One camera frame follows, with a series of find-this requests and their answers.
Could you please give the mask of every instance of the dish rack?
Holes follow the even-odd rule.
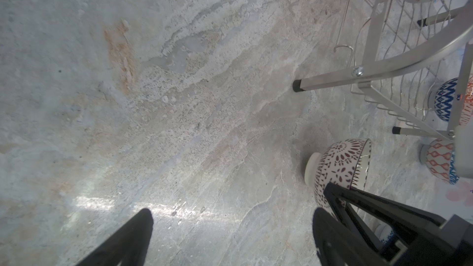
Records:
[[[334,47],[334,51],[351,50],[346,68],[294,80],[293,90],[303,92],[351,84],[353,94],[363,95],[366,102],[397,117],[403,127],[393,127],[393,133],[453,140],[473,64],[473,42],[468,43],[473,38],[473,0],[451,9],[454,1],[365,0],[371,7],[371,17],[350,46],[339,44],[350,4],[347,0]],[[357,46],[364,34],[365,49],[361,63],[357,64]],[[426,121],[433,110],[429,108],[429,94],[435,94],[435,86],[445,81],[439,73],[446,70],[447,59],[461,47],[464,55],[450,119],[446,130],[436,130]]]

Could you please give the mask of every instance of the blue zigzag pattern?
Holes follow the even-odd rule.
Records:
[[[456,83],[458,77],[450,79],[444,83],[435,94],[435,113],[443,120],[450,119],[450,111],[452,110],[452,101],[455,98]]]

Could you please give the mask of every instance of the black rubber foot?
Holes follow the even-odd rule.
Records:
[[[401,128],[400,127],[393,127],[393,134],[401,134]]]
[[[305,92],[303,89],[300,88],[300,81],[301,79],[296,79],[292,83],[292,89],[294,90],[294,92]]]

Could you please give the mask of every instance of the curved metal bar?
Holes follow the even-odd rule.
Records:
[[[423,44],[398,56],[362,64],[360,77],[352,75],[355,67],[351,67],[302,79],[300,88],[310,91],[408,74],[448,56],[471,38],[473,38],[473,0],[468,1],[452,25],[446,26]]]

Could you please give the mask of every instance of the orange-brown stain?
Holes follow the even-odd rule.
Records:
[[[138,75],[135,52],[125,36],[128,30],[123,21],[103,30],[103,37],[107,41],[108,58],[112,67],[118,72],[120,89],[124,94],[131,92]]]

